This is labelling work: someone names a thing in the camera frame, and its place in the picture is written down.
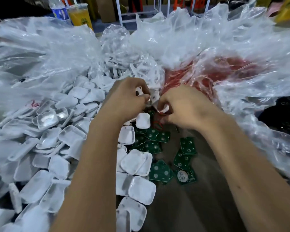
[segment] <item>water bottle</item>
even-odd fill
[[[57,19],[62,21],[70,19],[66,6],[61,0],[48,0],[48,4]]]

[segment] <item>cup of orange drink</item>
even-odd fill
[[[87,24],[93,30],[87,6],[87,3],[71,5],[67,11],[74,26]]]

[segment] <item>person's left hand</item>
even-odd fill
[[[142,87],[143,95],[136,96],[137,87]],[[118,80],[109,91],[97,116],[119,119],[123,125],[145,109],[149,98],[150,92],[143,79],[128,77]]]

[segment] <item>hand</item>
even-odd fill
[[[228,117],[202,92],[186,85],[169,89],[163,94],[159,99],[158,109],[162,110],[165,104],[169,104],[172,114],[163,117],[162,123],[169,122],[199,132]]]
[[[142,87],[143,95],[136,96],[135,89],[137,87]],[[123,125],[145,109],[149,98],[150,92],[143,79],[128,77],[124,80],[118,80],[109,91],[98,115],[119,119]]]

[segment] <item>blue bottle label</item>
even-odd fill
[[[52,9],[54,16],[60,20],[67,20],[69,19],[69,15],[66,8],[61,9]]]

